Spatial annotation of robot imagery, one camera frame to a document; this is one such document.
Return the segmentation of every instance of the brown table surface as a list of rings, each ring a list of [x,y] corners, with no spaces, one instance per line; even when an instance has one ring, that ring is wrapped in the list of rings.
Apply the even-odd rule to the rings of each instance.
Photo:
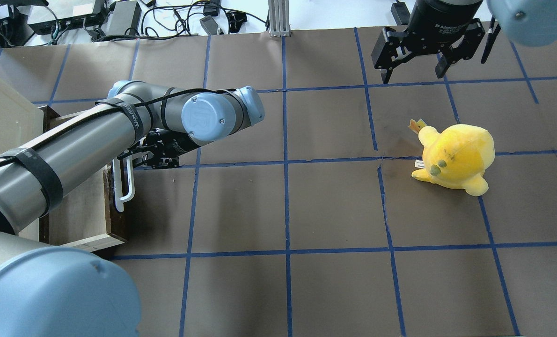
[[[130,242],[144,336],[557,336],[557,42],[499,36],[437,79],[389,85],[379,28],[0,51],[0,77],[60,113],[118,80],[261,93],[266,119],[135,173]],[[490,130],[490,190],[415,181],[410,119]]]

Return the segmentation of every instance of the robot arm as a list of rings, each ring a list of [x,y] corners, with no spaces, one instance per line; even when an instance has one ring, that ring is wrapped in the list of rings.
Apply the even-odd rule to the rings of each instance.
[[[137,164],[175,166],[176,157],[264,118],[248,86],[181,90],[120,81],[108,97],[0,155],[0,232],[17,234],[118,156],[141,153]]]
[[[443,78],[449,67],[476,53],[485,35],[476,11],[483,0],[416,0],[409,25],[403,32],[383,28],[372,51],[375,69],[389,83],[393,69],[419,55],[440,54],[435,67]],[[499,21],[492,32],[482,59],[490,52],[501,28],[510,40],[529,46],[547,45],[557,40],[557,0],[486,0],[494,19]]]

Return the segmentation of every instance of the black cable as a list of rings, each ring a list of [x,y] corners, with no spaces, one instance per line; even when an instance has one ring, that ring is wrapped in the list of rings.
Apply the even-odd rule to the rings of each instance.
[[[156,33],[156,37],[160,37],[160,35],[158,34],[158,32],[156,32],[156,30],[155,30],[155,29],[153,29],[153,28],[152,28],[152,27],[150,27],[150,26],[146,27],[146,36],[149,36],[149,35],[147,34],[147,30],[148,30],[148,29],[151,29],[151,30],[153,30],[153,31],[154,31],[154,33]]]
[[[156,11],[153,11],[153,15],[154,15],[154,21],[158,24],[161,25],[161,27],[163,27],[165,30],[169,30],[171,32],[174,32],[176,30],[172,29],[172,28],[168,28],[165,25],[163,25],[162,22],[158,21],[158,19],[156,18]]]
[[[257,19],[258,21],[260,21],[260,22],[262,22],[262,23],[264,23],[264,24],[266,24],[266,23],[268,22],[268,21],[264,21],[264,20],[260,19],[259,17],[255,16],[255,15],[253,15],[253,14],[251,14],[251,13],[247,13],[247,12],[245,12],[245,11],[241,11],[241,10],[238,10],[238,9],[226,8],[226,7],[223,7],[223,6],[217,6],[216,4],[211,4],[211,3],[210,3],[209,1],[207,1],[207,0],[198,0],[198,1],[196,1],[196,2],[193,2],[193,4],[190,4],[190,5],[160,6],[160,7],[153,7],[153,8],[148,9],[148,10],[143,14],[143,19],[141,20],[141,25],[140,25],[140,29],[139,29],[139,30],[140,30],[141,34],[144,34],[144,21],[145,21],[145,17],[148,15],[148,13],[154,12],[156,9],[160,9],[160,10],[172,10],[172,11],[175,12],[176,15],[178,15],[178,10],[187,9],[187,18],[184,20],[184,22],[182,22],[182,26],[184,27],[184,31],[187,32],[187,34],[188,34],[189,36],[192,36],[192,34],[191,34],[191,28],[190,28],[190,26],[189,26],[189,17],[191,17],[191,15],[194,15],[195,13],[191,13],[191,10],[192,10],[193,8],[196,8],[196,7],[199,8],[199,7],[205,7],[205,6],[211,6],[211,7],[216,7],[216,8],[218,8],[218,9],[221,9],[221,10],[225,13],[225,16],[227,16],[227,11],[235,11],[235,12],[238,12],[238,13],[244,13],[245,15],[249,15],[249,16],[253,17],[254,19]]]
[[[53,41],[56,38],[56,36],[58,36],[58,32],[60,32],[60,20],[58,20],[58,17],[56,16],[56,13],[54,13],[54,11],[52,11],[52,9],[49,6],[45,6],[45,9],[47,9],[48,11],[50,11],[50,13],[52,13],[52,15],[54,15],[54,20],[56,21],[56,30],[54,32],[52,32],[52,35],[51,35],[51,38],[52,38],[52,41]]]
[[[150,100],[150,101],[139,102],[139,103],[135,104],[134,106],[136,108],[143,107],[143,106],[146,106],[146,105],[152,105],[152,104],[156,104],[158,102],[169,100],[169,99],[174,98],[176,96],[180,96],[180,95],[184,95],[184,94],[201,93],[201,92],[212,92],[212,93],[221,94],[222,90],[214,91],[214,90],[203,89],[203,88],[188,89],[188,90],[174,92],[174,93],[169,94],[169,95],[161,96],[161,97],[155,98],[155,99]],[[67,125],[62,130],[59,130],[58,132],[56,132],[56,133],[52,134],[51,136],[45,138],[44,140],[40,141],[39,143],[36,143],[35,145],[33,145],[32,149],[34,151],[37,151],[38,149],[44,147],[48,143],[51,143],[56,138],[59,138],[63,134],[69,132],[70,130],[72,130],[73,128],[75,128],[75,127],[77,127],[81,124],[85,124],[88,121],[92,121],[93,119],[95,119],[97,117],[102,117],[104,115],[108,115],[110,113],[120,112],[120,111],[122,111],[121,107],[110,107],[109,109],[104,109],[102,111],[98,111],[98,112],[92,113],[90,115],[85,115],[85,116],[84,115],[79,115],[79,117],[76,117],[75,121],[71,122],[69,125]],[[16,157],[5,158],[4,160],[0,161],[0,167],[11,164],[15,160],[16,160]]]
[[[104,36],[97,39],[95,42],[102,42],[102,41],[122,41],[122,40],[170,40],[175,37],[186,37],[185,35],[175,34],[173,36],[165,36],[165,37],[151,37],[151,36],[125,36],[125,35],[110,35]]]
[[[125,32],[123,34],[127,35],[127,32],[131,32],[131,30],[134,30],[135,35],[139,36],[139,30],[137,30],[137,28],[135,28],[135,27],[129,27],[129,28],[125,29]]]
[[[64,33],[68,32],[68,31],[70,30],[70,28],[71,28],[71,25],[67,25],[66,28],[64,28],[64,29],[62,30],[62,32],[60,32],[60,33],[56,36],[56,38],[55,38],[54,40],[50,41],[49,43],[50,43],[51,45],[57,45],[57,44],[58,44],[58,40],[60,40],[60,38],[64,35]]]

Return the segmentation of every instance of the green eye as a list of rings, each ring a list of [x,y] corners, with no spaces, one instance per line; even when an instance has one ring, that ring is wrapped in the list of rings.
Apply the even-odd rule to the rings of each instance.
[[[430,167],[430,174],[433,175],[433,176],[437,176],[437,175],[441,174],[441,169],[436,165],[432,165]]]

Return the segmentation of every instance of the plush toy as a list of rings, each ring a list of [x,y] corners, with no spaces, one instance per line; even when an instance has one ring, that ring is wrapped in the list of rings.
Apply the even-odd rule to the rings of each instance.
[[[413,178],[465,190],[475,197],[486,193],[489,186],[482,175],[495,160],[493,137],[487,130],[456,124],[439,133],[422,119],[411,121],[410,128],[424,145],[425,168],[413,171]]]

